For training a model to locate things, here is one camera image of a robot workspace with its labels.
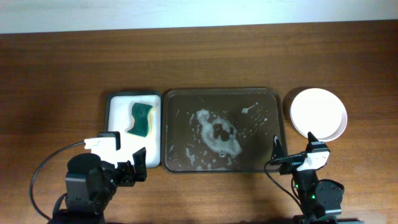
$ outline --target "soap suds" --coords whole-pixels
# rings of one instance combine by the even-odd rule
[[[191,118],[189,119],[189,125],[192,124],[192,120],[193,120],[194,117],[195,117],[195,114],[192,114]]]
[[[256,106],[256,105],[258,105],[258,104],[259,104],[259,102],[257,102],[255,105],[250,106],[250,107],[248,107],[248,108],[243,108],[243,109],[242,109],[242,113],[248,113],[249,110],[250,110],[251,108],[253,108],[254,106]]]
[[[201,138],[203,142],[214,152],[217,152],[220,157],[225,157],[229,154],[232,158],[235,158],[242,152],[242,148],[236,139],[236,134],[238,130],[225,119],[215,119],[212,123],[208,122],[210,118],[210,113],[207,110],[197,111],[197,120],[202,125]],[[214,138],[214,128],[215,124],[221,124],[221,127],[227,133],[230,133],[229,139],[223,141],[221,136]]]
[[[191,164],[193,164],[193,162],[195,162],[195,155],[189,154],[189,148],[185,148],[185,152],[186,152],[187,157],[191,160]]]

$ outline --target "sponge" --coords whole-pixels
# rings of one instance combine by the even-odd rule
[[[131,109],[134,118],[134,126],[127,132],[137,136],[146,137],[150,131],[150,123],[148,120],[149,113],[153,106],[143,103],[134,103]]]

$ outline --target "wooden table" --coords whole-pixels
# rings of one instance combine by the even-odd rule
[[[302,87],[332,91],[348,127],[319,172],[346,187],[343,217],[398,222],[398,22],[0,35],[1,223],[45,223],[29,202],[32,174],[53,151],[103,130],[106,95],[120,90]],[[285,111],[289,152],[306,139]],[[39,174],[50,215],[65,190],[65,151]],[[289,188],[290,177],[274,175]],[[161,166],[119,188],[108,222],[238,223],[291,218],[295,202],[265,174],[172,175]]]

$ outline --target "black cable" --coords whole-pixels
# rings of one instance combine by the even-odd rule
[[[60,152],[65,151],[65,150],[67,150],[67,149],[70,149],[70,148],[72,148],[72,147],[79,146],[79,145],[82,145],[82,144],[84,144],[84,142],[74,143],[74,144],[71,144],[71,145],[69,145],[69,146],[67,146],[67,147],[63,147],[62,149],[59,149],[59,150],[55,151],[53,154],[51,154],[51,155],[49,155],[47,158],[45,158],[45,160],[39,165],[39,167],[37,168],[35,174],[33,175],[32,181],[30,182],[30,188],[29,188],[30,202],[32,202],[32,205],[33,205],[33,207],[36,209],[36,211],[37,211],[41,216],[43,216],[45,219],[47,219],[48,221],[50,221],[51,218],[50,218],[48,215],[46,215],[44,212],[42,212],[42,211],[38,208],[38,206],[36,205],[36,202],[35,202],[35,200],[34,200],[34,198],[33,198],[33,184],[34,184],[34,182],[35,182],[35,179],[36,179],[36,177],[37,177],[37,174],[39,173],[39,171],[41,170],[41,168],[43,168],[43,166],[45,165],[45,163],[48,162],[51,158],[53,158],[55,155],[57,155],[57,154],[60,153]]]
[[[60,198],[58,198],[57,202],[55,202],[54,209],[52,210],[52,216],[54,216],[60,210],[62,201],[67,195],[67,193],[64,193]]]
[[[292,181],[290,181],[290,184],[291,184],[291,186],[292,186],[292,192],[293,192],[293,194],[294,194],[294,196],[297,198],[297,199],[299,199],[299,196],[297,195],[297,193],[296,193],[296,191],[294,190],[294,185],[293,185],[293,177],[292,177]]]
[[[266,172],[266,175],[268,176],[268,178],[272,181],[272,183],[274,183],[276,186],[278,186],[278,188],[280,188],[281,190],[283,190],[285,193],[287,193],[289,196],[291,196],[292,197],[292,199],[296,202],[296,204],[298,205],[298,207],[300,207],[300,210],[301,210],[301,212],[303,213],[303,215],[304,215],[304,219],[305,219],[305,222],[306,222],[306,224],[309,224],[310,223],[310,221],[308,220],[308,217],[307,217],[307,215],[305,214],[305,212],[304,212],[304,209],[303,209],[303,207],[301,206],[301,204],[300,204],[300,202],[290,193],[290,192],[288,192],[286,189],[284,189],[281,185],[279,185],[270,175],[269,175],[269,173],[268,173],[268,171],[267,171],[267,166],[268,166],[268,164],[270,163],[271,161],[268,161],[268,162],[266,162],[266,164],[264,165],[264,171]]]

